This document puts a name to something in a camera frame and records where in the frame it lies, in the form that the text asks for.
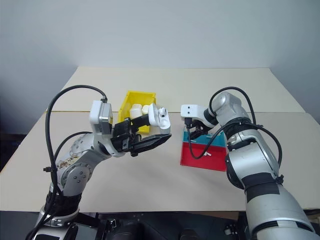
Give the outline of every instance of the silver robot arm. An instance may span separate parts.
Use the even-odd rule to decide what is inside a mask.
[[[170,120],[166,108],[157,109],[153,103],[148,114],[134,119],[126,118],[113,127],[111,104],[94,101],[89,115],[93,133],[79,137],[62,158],[55,161],[57,185],[60,192],[47,215],[47,222],[37,231],[33,240],[54,239],[73,240],[78,227],[74,224],[79,216],[79,202],[87,182],[95,167],[111,157],[122,157],[130,152],[133,157],[151,150],[170,137]],[[160,128],[162,134],[142,138],[137,134],[139,127],[152,125]],[[45,214],[53,197],[53,184],[50,184],[46,204],[40,210],[37,223]]]
[[[320,240],[299,203],[283,187],[277,159],[257,127],[251,124],[241,100],[222,92],[212,101],[211,108],[214,112],[210,107],[182,105],[181,116],[189,128],[201,121],[204,127],[200,128],[200,134],[211,129],[215,121],[221,126],[234,123],[224,130],[229,149],[226,173],[235,187],[245,191],[253,239]]]

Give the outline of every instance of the table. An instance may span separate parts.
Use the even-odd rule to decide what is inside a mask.
[[[94,81],[87,84],[96,86]],[[162,90],[158,91],[157,96],[162,93]],[[272,95],[272,92],[264,91],[263,94]],[[291,111],[295,112],[281,112],[281,108],[277,107],[277,112],[257,112],[257,123],[273,132],[282,144],[283,161],[280,173],[284,175],[286,189],[303,208],[320,208],[320,126],[303,111],[294,98],[291,100],[293,101],[286,104],[291,105]],[[60,102],[63,101],[69,104],[67,98]],[[115,106],[121,104],[116,100],[114,102]],[[56,109],[59,111],[53,112],[51,116],[53,149],[69,134],[91,130],[89,113],[85,110],[75,111],[79,110],[76,109],[79,108],[79,102],[68,112],[63,111],[62,107],[63,104],[59,105]],[[96,167],[82,194],[79,205],[81,212],[245,210],[243,190],[231,185],[225,172],[180,165],[184,122],[177,112],[170,112],[169,117],[172,137],[168,142],[137,157],[126,154],[121,158],[105,160]],[[44,120],[45,114],[0,174],[2,211],[39,211],[45,202],[50,175],[42,171],[43,167],[49,165]],[[277,154],[272,140],[266,136],[266,141]],[[67,151],[71,144],[72,142],[69,142],[61,153]]]

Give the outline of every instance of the yellow plastic tray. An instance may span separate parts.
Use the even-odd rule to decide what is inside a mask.
[[[130,117],[130,109],[133,104],[150,105],[156,103],[155,92],[128,91],[118,112],[118,123]],[[139,127],[139,133],[149,133],[149,126]]]

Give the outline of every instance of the white wall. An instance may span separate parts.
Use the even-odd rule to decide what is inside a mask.
[[[6,132],[27,133],[78,65],[271,67],[320,121],[318,0],[0,4],[1,128]]]

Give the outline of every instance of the red container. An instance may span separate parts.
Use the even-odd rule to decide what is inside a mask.
[[[199,156],[205,148],[204,144],[192,143],[191,146],[192,152],[195,156]],[[225,163],[225,158],[227,156],[226,148],[221,146],[210,146],[207,152],[210,153],[211,156],[206,155],[201,157],[200,159],[194,159],[189,150],[189,143],[182,142],[180,164],[183,166],[225,172],[227,170]]]

